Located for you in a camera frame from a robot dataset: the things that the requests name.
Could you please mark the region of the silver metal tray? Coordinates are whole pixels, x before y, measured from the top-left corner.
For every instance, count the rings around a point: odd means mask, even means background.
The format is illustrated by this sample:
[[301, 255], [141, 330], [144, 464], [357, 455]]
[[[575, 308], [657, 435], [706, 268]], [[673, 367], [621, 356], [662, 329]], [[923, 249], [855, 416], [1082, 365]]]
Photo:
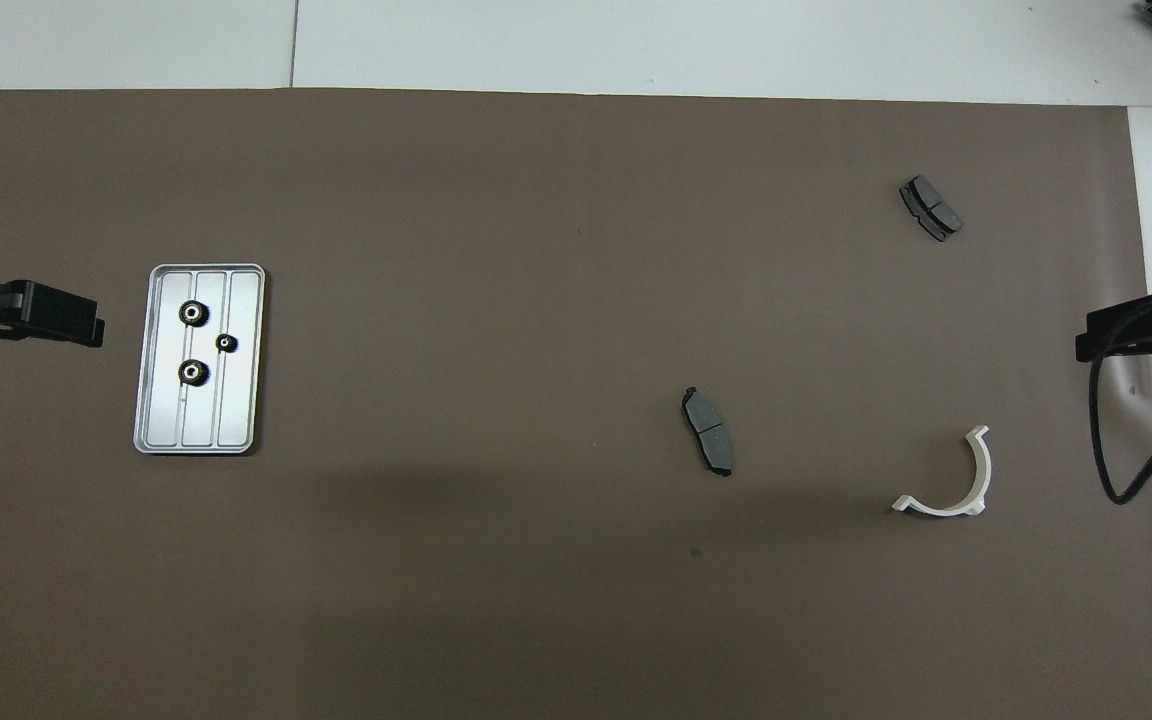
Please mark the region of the silver metal tray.
[[[179, 320], [188, 300], [206, 304], [200, 327]], [[162, 264], [147, 276], [132, 446], [151, 455], [242, 455], [256, 438], [266, 273], [252, 263]], [[215, 338], [238, 348], [218, 353]], [[205, 386], [179, 382], [183, 361], [204, 361]]]

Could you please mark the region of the grey brake pad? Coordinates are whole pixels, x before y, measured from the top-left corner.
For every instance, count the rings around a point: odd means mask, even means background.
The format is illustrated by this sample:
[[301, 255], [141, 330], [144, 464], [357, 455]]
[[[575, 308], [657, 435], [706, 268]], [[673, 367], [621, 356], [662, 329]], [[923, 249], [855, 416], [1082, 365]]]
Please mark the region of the grey brake pad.
[[964, 220], [924, 176], [915, 176], [899, 188], [905, 210], [933, 240], [945, 242], [964, 228]]
[[717, 406], [698, 388], [691, 386], [684, 391], [681, 411], [684, 414], [687, 427], [690, 429], [710, 473], [717, 473], [718, 477], [732, 477], [732, 437]]

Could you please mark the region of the brown table mat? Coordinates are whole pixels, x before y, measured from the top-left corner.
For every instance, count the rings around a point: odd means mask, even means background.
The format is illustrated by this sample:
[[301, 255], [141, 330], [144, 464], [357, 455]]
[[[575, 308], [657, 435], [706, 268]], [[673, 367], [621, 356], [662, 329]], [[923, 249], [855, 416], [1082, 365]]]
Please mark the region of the brown table mat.
[[[266, 273], [255, 444], [142, 454], [204, 263]], [[108, 329], [0, 341], [0, 720], [1152, 720], [1074, 354], [1146, 293], [1126, 109], [0, 91], [15, 278]], [[978, 425], [986, 510], [890, 509]]]

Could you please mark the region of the white curved plastic bracket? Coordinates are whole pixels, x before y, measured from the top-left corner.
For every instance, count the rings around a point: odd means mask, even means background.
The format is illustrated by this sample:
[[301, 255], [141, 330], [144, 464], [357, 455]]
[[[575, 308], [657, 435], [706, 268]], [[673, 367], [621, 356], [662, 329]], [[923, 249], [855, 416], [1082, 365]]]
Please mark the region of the white curved plastic bracket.
[[973, 455], [973, 482], [972, 487], [956, 503], [946, 507], [932, 507], [923, 503], [918, 498], [911, 495], [897, 497], [890, 503], [893, 511], [916, 511], [929, 518], [973, 518], [986, 510], [986, 501], [995, 473], [995, 462], [987, 442], [991, 429], [988, 425], [978, 425], [970, 429], [964, 439]]

